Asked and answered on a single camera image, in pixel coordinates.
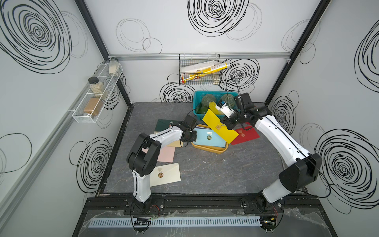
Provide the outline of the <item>red envelope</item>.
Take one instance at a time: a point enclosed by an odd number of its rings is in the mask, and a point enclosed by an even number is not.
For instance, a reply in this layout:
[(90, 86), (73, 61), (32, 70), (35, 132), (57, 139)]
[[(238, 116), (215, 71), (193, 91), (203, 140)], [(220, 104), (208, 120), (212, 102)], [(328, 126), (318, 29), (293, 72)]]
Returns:
[(260, 135), (250, 123), (244, 123), (241, 128), (236, 128), (235, 131), (238, 136), (232, 141), (231, 145), (238, 145), (260, 138)]

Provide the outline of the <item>light blue envelope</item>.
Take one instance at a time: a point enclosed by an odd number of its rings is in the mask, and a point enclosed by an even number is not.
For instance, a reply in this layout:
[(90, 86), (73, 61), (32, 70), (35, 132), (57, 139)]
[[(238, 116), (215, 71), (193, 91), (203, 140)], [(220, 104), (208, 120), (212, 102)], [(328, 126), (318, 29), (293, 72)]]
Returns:
[(194, 131), (196, 131), (196, 141), (193, 142), (194, 145), (226, 147), (226, 141), (212, 129), (197, 127)]

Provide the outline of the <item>yellow envelope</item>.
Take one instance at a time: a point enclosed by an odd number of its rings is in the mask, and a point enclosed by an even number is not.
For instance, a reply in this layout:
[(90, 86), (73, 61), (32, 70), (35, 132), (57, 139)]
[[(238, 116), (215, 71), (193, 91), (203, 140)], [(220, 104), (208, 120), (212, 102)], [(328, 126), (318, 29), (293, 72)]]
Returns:
[(231, 144), (238, 137), (238, 133), (233, 129), (229, 130), (210, 109), (202, 120), (228, 144)]

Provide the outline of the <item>yellow plastic storage box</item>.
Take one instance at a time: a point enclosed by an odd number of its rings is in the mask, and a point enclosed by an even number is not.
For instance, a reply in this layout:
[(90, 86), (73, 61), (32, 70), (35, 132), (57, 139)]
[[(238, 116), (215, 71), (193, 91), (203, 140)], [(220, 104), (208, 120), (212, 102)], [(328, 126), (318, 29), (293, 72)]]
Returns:
[[(199, 124), (197, 127), (201, 127), (201, 128), (208, 128), (210, 129), (208, 126), (206, 125), (202, 125), (202, 124)], [(229, 144), (226, 142), (226, 147), (225, 148), (220, 148), (220, 147), (212, 147), (212, 146), (199, 146), (199, 145), (194, 145), (193, 142), (191, 143), (195, 148), (197, 149), (200, 149), (200, 150), (203, 150), (203, 151), (208, 151), (208, 152), (211, 152), (211, 153), (216, 153), (216, 154), (222, 154), (223, 152), (225, 152), (228, 147), (229, 147)]]

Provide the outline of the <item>pink envelope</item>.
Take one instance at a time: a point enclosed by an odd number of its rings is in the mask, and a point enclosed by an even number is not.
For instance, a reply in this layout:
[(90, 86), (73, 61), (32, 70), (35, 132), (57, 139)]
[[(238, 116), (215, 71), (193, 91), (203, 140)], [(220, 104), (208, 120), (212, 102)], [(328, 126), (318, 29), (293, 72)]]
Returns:
[(175, 147), (166, 146), (160, 150), (160, 154), (158, 157), (158, 162), (163, 163), (173, 163)]

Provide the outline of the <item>cream white envelope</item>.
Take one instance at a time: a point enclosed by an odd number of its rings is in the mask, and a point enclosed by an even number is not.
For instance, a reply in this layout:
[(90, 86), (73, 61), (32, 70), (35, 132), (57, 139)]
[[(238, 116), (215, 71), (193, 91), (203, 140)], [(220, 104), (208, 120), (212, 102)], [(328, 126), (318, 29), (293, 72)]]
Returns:
[(150, 187), (181, 181), (178, 163), (157, 166), (150, 174)]

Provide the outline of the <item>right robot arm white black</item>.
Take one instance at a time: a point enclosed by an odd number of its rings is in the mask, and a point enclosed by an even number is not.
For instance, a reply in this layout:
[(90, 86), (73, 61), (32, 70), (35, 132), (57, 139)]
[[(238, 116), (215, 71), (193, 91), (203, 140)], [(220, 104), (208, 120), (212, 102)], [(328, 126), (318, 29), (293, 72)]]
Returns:
[(216, 109), (225, 115), (221, 123), (228, 129), (246, 122), (251, 124), (271, 142), (287, 165), (275, 182), (260, 191), (256, 200), (259, 211), (268, 212), (276, 201), (316, 181), (322, 158), (317, 153), (311, 154), (296, 142), (265, 103), (252, 102), (247, 93), (234, 97), (234, 101), (236, 110), (227, 101), (220, 100), (216, 104)]

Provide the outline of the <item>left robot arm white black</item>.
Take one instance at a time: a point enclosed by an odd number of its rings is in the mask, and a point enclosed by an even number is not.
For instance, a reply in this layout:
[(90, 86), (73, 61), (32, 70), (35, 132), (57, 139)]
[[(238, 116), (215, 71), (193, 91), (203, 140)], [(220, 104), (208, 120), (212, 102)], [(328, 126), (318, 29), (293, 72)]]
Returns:
[(126, 158), (134, 179), (133, 196), (138, 204), (145, 205), (151, 199), (150, 174), (156, 167), (161, 149), (176, 141), (196, 141), (196, 125), (197, 119), (187, 115), (159, 133), (138, 135)]

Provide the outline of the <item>yellow white box in basket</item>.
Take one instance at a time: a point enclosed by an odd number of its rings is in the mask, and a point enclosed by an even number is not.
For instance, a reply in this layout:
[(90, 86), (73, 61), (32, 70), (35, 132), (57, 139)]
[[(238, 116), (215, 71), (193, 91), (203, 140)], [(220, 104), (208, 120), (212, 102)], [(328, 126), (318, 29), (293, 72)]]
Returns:
[[(221, 73), (222, 71), (228, 69), (230, 67), (230, 63), (217, 63), (216, 61), (208, 61), (205, 63), (195, 64), (192, 66), (187, 66), (181, 68), (185, 73), (194, 73), (200, 72), (204, 74), (215, 74), (217, 72)], [(219, 85), (221, 81), (220, 79), (215, 81), (216, 85)]]

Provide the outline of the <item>green pepper toy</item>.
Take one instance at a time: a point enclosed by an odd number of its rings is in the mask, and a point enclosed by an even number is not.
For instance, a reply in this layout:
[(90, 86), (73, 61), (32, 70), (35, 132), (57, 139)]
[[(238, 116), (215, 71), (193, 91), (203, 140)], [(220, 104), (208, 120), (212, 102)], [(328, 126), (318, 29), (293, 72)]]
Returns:
[(209, 110), (206, 106), (201, 106), (198, 111), (196, 112), (198, 115), (205, 115), (207, 111)]

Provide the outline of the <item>right green melon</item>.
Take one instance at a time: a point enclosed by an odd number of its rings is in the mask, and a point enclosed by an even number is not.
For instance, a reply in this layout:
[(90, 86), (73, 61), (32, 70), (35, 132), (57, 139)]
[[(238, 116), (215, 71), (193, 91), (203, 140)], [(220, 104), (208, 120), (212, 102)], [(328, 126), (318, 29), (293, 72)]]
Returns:
[(221, 100), (226, 102), (228, 104), (228, 106), (232, 109), (234, 109), (235, 107), (235, 99), (234, 99), (234, 95), (232, 94), (224, 94), (222, 97), (221, 97)]

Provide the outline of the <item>green melon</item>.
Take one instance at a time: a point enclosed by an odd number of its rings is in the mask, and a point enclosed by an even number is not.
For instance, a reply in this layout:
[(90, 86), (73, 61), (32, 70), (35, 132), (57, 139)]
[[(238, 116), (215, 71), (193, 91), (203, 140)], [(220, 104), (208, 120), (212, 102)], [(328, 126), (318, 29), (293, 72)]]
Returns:
[(201, 99), (201, 104), (204, 107), (209, 107), (211, 102), (216, 102), (217, 98), (213, 94), (206, 94)]
[(234, 99), (234, 95), (232, 94), (224, 94), (222, 97), (221, 97), (221, 100), (226, 102), (228, 104), (228, 106), (232, 109), (234, 109), (235, 107), (235, 99)]

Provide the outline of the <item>tan kraft envelope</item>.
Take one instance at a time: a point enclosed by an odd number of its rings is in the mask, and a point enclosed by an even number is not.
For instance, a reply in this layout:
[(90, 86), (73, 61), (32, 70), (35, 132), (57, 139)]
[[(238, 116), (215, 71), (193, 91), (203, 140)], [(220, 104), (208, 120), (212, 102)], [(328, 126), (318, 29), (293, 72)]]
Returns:
[(167, 145), (168, 147), (183, 147), (184, 146), (184, 143), (181, 142), (181, 141), (175, 141), (175, 142), (172, 142), (170, 143), (169, 145)]

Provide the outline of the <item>dark green envelope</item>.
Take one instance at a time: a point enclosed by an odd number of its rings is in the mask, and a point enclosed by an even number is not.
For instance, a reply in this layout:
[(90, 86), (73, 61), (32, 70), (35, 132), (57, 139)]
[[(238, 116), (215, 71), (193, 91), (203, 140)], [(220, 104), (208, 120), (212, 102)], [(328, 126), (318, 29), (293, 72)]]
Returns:
[(158, 119), (156, 127), (154, 129), (155, 132), (161, 132), (168, 128), (170, 128), (172, 125), (178, 124), (178, 120), (173, 119)]

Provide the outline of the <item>yellow cabbage toy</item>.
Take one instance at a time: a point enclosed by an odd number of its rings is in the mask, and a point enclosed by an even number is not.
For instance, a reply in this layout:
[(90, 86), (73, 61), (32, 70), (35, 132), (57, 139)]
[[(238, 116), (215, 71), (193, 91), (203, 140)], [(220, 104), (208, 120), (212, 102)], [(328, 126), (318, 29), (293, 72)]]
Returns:
[(218, 110), (217, 108), (216, 108), (216, 103), (215, 102), (210, 102), (209, 103), (209, 106), (208, 106), (208, 108), (209, 108), (209, 110), (211, 110), (215, 115), (224, 115), (224, 113), (222, 113), (220, 110)]

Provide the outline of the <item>left green melon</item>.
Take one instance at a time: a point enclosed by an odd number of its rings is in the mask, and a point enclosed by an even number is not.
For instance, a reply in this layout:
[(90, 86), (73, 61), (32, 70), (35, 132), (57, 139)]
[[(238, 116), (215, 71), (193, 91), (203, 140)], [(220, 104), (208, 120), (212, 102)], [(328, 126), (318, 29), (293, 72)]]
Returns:
[(206, 94), (201, 99), (201, 104), (204, 107), (209, 107), (211, 102), (216, 102), (217, 98), (213, 94)]

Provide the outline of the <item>clear jar far shelf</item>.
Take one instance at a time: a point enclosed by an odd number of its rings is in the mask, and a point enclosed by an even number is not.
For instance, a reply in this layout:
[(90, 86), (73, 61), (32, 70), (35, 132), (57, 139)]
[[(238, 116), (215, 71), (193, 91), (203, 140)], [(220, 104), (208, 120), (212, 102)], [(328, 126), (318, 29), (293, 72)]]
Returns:
[(111, 57), (109, 60), (108, 66), (109, 66), (109, 75), (113, 76), (117, 72), (117, 69), (119, 66), (118, 59), (115, 57)]

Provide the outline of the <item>jar with black lid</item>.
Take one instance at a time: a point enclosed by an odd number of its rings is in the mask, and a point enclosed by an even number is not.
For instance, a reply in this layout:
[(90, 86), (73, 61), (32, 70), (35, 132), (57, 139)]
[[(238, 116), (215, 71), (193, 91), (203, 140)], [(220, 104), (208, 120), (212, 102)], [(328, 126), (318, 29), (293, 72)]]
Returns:
[(88, 83), (93, 94), (97, 97), (104, 95), (104, 84), (97, 77), (90, 77)]

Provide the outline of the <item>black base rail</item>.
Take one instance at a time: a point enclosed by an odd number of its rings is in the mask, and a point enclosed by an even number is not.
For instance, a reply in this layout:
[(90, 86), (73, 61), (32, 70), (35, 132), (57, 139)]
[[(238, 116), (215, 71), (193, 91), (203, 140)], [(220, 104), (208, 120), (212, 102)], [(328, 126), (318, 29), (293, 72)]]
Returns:
[(122, 211), (124, 214), (163, 215), (174, 210), (242, 209), (245, 214), (269, 214), (283, 208), (317, 208), (321, 202), (309, 195), (288, 195), (274, 203), (263, 203), (260, 194), (153, 194), (140, 204), (132, 194), (100, 195), (88, 198), (82, 215), (89, 211)]

